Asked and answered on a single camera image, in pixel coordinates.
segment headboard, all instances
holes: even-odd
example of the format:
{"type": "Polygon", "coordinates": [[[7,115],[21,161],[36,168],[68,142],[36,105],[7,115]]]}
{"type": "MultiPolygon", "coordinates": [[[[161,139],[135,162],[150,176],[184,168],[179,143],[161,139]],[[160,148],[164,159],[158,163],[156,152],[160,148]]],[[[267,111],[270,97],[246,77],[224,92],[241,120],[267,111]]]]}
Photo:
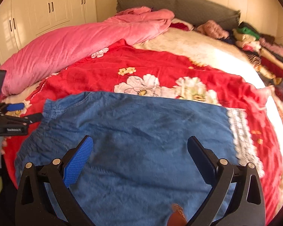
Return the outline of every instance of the headboard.
{"type": "Polygon", "coordinates": [[[175,17],[199,26],[213,19],[225,30],[237,28],[240,11],[229,9],[208,0],[117,0],[117,12],[128,8],[147,6],[154,10],[169,9],[175,17]]]}

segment textured blue pad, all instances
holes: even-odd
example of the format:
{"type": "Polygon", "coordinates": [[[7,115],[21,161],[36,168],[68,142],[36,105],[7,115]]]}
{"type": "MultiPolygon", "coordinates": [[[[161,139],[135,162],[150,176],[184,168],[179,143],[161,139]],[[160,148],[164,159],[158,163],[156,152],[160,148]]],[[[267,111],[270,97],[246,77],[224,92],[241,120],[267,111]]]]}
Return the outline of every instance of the textured blue pad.
{"type": "Polygon", "coordinates": [[[93,140],[91,137],[87,137],[84,143],[78,148],[77,152],[68,162],[67,166],[64,168],[63,181],[67,188],[70,184],[74,184],[77,181],[92,150],[93,140]]]}
{"type": "Polygon", "coordinates": [[[24,109],[24,103],[17,103],[17,104],[10,104],[7,106],[6,110],[7,111],[19,111],[24,109]]]}

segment silver screw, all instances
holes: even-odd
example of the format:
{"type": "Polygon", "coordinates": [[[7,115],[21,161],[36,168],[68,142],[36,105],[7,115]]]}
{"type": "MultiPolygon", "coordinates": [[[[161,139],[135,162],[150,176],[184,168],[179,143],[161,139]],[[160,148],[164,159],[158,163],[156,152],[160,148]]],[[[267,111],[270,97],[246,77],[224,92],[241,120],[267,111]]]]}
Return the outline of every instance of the silver screw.
{"type": "Polygon", "coordinates": [[[54,159],[54,160],[52,161],[52,163],[53,163],[54,165],[58,165],[58,164],[60,164],[60,162],[61,162],[60,159],[54,159]]]}
{"type": "Polygon", "coordinates": [[[225,166],[228,164],[228,161],[226,159],[221,159],[220,163],[225,166]]]}
{"type": "Polygon", "coordinates": [[[31,162],[29,162],[29,163],[27,163],[27,164],[25,165],[26,168],[31,168],[31,166],[32,166],[32,163],[31,163],[31,162]]]}
{"type": "Polygon", "coordinates": [[[250,167],[250,168],[252,168],[252,169],[254,169],[255,168],[255,165],[253,164],[253,163],[248,163],[248,166],[250,167]]]}

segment denim pants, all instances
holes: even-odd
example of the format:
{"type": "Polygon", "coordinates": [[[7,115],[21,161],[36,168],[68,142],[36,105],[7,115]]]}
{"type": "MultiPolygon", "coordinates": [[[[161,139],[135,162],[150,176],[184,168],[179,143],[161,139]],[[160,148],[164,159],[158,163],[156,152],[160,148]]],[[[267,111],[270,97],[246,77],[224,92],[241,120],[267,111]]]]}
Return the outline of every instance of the denim pants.
{"type": "MultiPolygon", "coordinates": [[[[187,151],[191,136],[218,158],[238,164],[227,109],[207,103],[110,92],[47,100],[39,127],[15,161],[17,182],[27,162],[62,158],[89,135],[94,149],[70,190],[95,225],[166,225],[171,205],[189,220],[208,195],[187,151]]],[[[60,218],[63,214],[49,192],[60,218]]],[[[219,217],[230,202],[229,189],[219,217]]]]}

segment white closet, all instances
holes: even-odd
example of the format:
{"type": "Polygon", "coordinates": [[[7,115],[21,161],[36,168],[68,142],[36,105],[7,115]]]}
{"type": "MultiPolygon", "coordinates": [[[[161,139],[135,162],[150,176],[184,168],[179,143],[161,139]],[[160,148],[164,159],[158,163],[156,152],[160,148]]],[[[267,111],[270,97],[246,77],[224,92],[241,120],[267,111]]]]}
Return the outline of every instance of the white closet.
{"type": "Polygon", "coordinates": [[[0,64],[46,32],[96,21],[95,0],[4,0],[0,5],[0,64]]]}

